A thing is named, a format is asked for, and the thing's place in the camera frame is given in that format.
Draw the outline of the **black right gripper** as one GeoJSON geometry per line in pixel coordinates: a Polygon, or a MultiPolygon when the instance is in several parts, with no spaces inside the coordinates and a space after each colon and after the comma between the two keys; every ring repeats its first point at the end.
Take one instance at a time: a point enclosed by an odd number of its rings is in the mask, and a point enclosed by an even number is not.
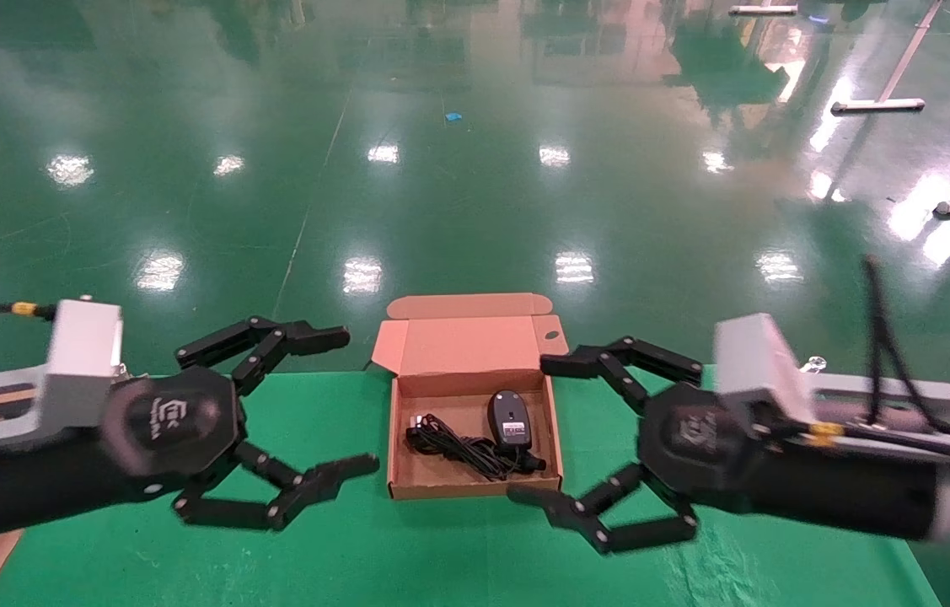
{"type": "Polygon", "coordinates": [[[601,378],[641,415],[641,464],[622,466],[578,498],[529,485],[507,488],[510,501],[539,508],[550,526],[582,535],[602,556],[694,540],[693,503],[906,540],[925,538],[936,518],[933,462],[753,438],[748,422],[737,422],[712,392],[698,388],[701,363],[651,342],[625,336],[578,346],[541,355],[539,367],[553,377],[601,378]],[[651,396],[630,368],[674,385],[651,396]],[[641,487],[674,515],[607,527],[601,515],[641,487]]]}

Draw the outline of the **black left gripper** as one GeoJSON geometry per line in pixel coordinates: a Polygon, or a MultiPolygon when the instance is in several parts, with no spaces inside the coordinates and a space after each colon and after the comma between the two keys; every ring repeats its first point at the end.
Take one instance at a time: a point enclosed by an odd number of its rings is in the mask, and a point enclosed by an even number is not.
{"type": "Polygon", "coordinates": [[[185,372],[116,385],[96,427],[0,445],[0,534],[181,489],[173,510],[186,525],[279,533],[305,508],[335,500],[345,481],[377,473],[381,461],[356,454],[298,471],[249,442],[221,459],[239,435],[236,393],[251,395],[287,357],[350,341],[343,326],[250,316],[179,346],[175,361],[185,372]],[[239,355],[244,360],[229,374],[234,385],[207,369],[239,355]],[[277,495],[267,502],[210,498],[235,466],[277,495]]]}

